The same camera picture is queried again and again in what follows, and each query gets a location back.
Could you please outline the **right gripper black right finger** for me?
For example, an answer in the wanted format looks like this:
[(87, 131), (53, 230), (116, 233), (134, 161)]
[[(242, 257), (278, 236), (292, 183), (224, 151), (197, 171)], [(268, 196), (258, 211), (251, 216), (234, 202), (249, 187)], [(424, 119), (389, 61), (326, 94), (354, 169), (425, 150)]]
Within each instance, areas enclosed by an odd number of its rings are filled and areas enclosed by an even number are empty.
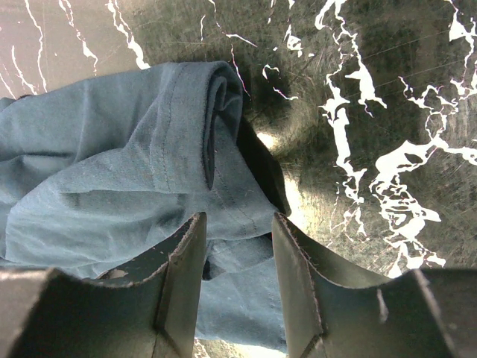
[(284, 215), (272, 224), (290, 357), (457, 357), (431, 281), (387, 279), (310, 239)]

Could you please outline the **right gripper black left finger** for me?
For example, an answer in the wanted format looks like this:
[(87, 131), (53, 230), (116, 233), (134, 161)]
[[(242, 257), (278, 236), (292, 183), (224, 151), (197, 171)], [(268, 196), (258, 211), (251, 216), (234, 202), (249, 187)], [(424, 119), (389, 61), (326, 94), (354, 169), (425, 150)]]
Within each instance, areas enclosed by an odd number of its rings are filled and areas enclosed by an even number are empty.
[(10, 273), (12, 357), (190, 357), (206, 215), (103, 279), (58, 269)]

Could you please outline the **navy tank top red trim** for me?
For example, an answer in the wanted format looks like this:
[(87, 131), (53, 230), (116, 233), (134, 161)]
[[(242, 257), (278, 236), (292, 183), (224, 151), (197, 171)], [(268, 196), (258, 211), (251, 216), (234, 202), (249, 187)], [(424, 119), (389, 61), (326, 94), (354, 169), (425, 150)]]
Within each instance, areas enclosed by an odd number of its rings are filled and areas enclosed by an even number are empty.
[(285, 351), (271, 241), (282, 169), (225, 62), (1, 100), (1, 265), (97, 278), (207, 216), (196, 335)]

